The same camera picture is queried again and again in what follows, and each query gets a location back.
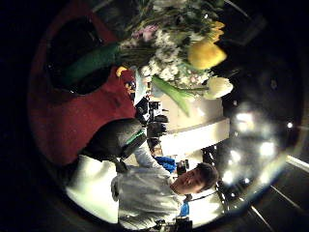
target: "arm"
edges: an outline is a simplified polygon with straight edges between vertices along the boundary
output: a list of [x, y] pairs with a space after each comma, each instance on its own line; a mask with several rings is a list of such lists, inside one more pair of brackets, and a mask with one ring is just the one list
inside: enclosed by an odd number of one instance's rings
[[135, 150], [134, 155], [138, 164], [142, 167], [163, 168], [152, 157], [152, 153], [148, 147], [147, 141], [145, 141], [138, 149]]

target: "dark hair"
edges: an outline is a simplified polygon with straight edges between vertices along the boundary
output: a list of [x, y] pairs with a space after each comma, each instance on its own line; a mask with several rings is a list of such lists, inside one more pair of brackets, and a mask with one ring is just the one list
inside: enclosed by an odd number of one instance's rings
[[205, 186], [201, 189], [201, 191], [210, 189], [218, 181], [219, 173], [216, 168], [209, 163], [200, 162], [197, 164], [196, 168], [200, 170], [205, 182]]

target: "person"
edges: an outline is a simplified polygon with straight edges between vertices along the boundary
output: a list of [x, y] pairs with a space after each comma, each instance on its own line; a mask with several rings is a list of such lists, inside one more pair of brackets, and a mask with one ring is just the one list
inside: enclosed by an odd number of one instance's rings
[[119, 173], [113, 181], [118, 193], [119, 223], [127, 229], [154, 227], [158, 220], [172, 221], [180, 214], [187, 194], [209, 189], [218, 180], [217, 170], [201, 162], [174, 181], [151, 156], [147, 143], [134, 155], [139, 166], [128, 165], [128, 172]]
[[[139, 166], [119, 163], [114, 155], [118, 157], [128, 136], [140, 129], [135, 119], [113, 121], [100, 128], [80, 154], [115, 162], [117, 175], [110, 185], [112, 197], [119, 201], [119, 223], [132, 230], [154, 227], [158, 220], [171, 221], [180, 214], [186, 194], [209, 189], [218, 179], [216, 169], [202, 162], [174, 181], [171, 173], [152, 157], [146, 139], [139, 139], [134, 148]], [[78, 160], [69, 165], [70, 173], [76, 165]]]

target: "gray shirt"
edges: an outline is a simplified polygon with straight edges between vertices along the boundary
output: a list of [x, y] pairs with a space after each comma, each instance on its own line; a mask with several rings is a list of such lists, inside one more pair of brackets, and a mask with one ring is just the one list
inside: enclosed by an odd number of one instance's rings
[[185, 197], [170, 189], [173, 178], [153, 159], [147, 142], [134, 155], [140, 166], [129, 166], [112, 183], [119, 192], [119, 223], [128, 229], [145, 229], [160, 219], [171, 221], [180, 214]]

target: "light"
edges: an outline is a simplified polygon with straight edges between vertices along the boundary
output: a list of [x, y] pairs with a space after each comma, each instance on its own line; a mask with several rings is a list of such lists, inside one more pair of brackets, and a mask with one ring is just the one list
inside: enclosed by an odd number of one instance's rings
[[239, 120], [238, 127], [242, 132], [254, 129], [253, 116], [251, 113], [239, 113], [236, 115]]
[[246, 184], [249, 184], [249, 183], [250, 183], [250, 180], [249, 180], [248, 178], [245, 178], [245, 179], [244, 179], [244, 182], [245, 182]]
[[240, 154], [234, 150], [231, 151], [231, 156], [234, 161], [240, 161], [241, 159]]
[[232, 184], [233, 183], [233, 174], [231, 171], [226, 171], [224, 174], [223, 174], [223, 177], [222, 177], [222, 181], [228, 185]]
[[252, 114], [250, 113], [239, 113], [236, 115], [236, 118], [242, 122], [252, 122], [253, 118], [252, 118]]
[[272, 142], [264, 142], [260, 147], [260, 153], [262, 156], [274, 155], [274, 144]]
[[260, 177], [260, 181], [262, 184], [268, 184], [270, 181], [269, 176], [266, 173], [263, 173]]
[[249, 127], [248, 127], [248, 125], [247, 125], [246, 123], [240, 122], [240, 123], [239, 123], [239, 130], [240, 130], [241, 132], [246, 132], [246, 131], [249, 130]]

